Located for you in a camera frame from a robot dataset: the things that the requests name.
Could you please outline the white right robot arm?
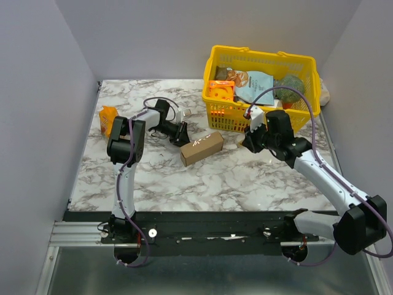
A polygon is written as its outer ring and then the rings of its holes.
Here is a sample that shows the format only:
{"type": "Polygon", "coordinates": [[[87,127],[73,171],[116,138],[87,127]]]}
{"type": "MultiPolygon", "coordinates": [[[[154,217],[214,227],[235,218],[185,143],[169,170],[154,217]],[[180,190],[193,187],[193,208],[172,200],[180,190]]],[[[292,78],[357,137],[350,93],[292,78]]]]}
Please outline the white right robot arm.
{"type": "Polygon", "coordinates": [[[283,110],[264,113],[252,107],[244,113],[250,125],[242,145],[253,153],[264,149],[311,181],[337,211],[336,216],[299,209],[282,226],[286,239],[303,234],[334,240],[350,255],[383,239],[387,234],[387,205],[383,198],[370,197],[334,170],[306,139],[296,137],[289,115],[283,110]]]}

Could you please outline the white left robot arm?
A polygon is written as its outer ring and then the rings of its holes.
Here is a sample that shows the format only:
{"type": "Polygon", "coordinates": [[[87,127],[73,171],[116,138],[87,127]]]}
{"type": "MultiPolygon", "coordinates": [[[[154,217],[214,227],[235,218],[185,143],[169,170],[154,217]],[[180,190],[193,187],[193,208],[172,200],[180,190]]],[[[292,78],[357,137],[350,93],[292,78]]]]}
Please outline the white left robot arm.
{"type": "Polygon", "coordinates": [[[115,236],[124,243],[131,242],[136,235],[134,178],[144,152],[145,133],[159,132],[176,147],[190,142],[184,112],[177,103],[163,97],[157,97],[154,106],[148,106],[148,101],[143,102],[142,110],[133,117],[115,117],[107,143],[107,155],[115,175],[115,200],[109,226],[115,228],[115,236]]]}

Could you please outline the brown cardboard express box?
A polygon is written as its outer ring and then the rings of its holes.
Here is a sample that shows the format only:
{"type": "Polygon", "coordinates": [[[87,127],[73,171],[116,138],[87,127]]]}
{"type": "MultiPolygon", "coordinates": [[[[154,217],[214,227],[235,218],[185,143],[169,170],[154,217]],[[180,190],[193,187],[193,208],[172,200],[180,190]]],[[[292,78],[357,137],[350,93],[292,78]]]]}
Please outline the brown cardboard express box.
{"type": "Polygon", "coordinates": [[[180,148],[181,161],[185,167],[195,164],[219,151],[224,146],[224,138],[219,132],[206,135],[180,148]]]}

